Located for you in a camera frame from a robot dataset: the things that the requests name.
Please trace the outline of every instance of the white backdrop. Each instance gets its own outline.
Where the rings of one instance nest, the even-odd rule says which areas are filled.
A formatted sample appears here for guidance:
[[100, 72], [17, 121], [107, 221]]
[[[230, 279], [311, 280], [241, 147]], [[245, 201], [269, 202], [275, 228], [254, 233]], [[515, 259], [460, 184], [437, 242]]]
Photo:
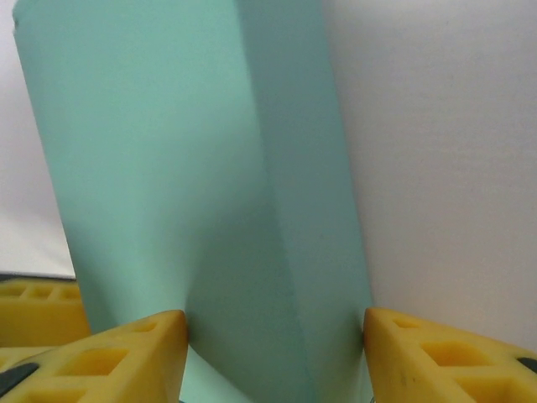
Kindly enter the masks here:
[[[71, 274], [0, 0], [0, 270]], [[537, 3], [326, 0], [373, 294], [537, 350]]]
[[49, 174], [0, 0], [0, 271], [72, 275]]

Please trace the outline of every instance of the mint green paper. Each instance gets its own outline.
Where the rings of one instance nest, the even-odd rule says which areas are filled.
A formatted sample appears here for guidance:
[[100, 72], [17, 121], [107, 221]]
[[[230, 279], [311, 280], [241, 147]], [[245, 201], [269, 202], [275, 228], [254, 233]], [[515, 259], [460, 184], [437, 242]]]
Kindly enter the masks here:
[[13, 16], [93, 329], [185, 309], [187, 403], [369, 402], [321, 2], [20, 0]]

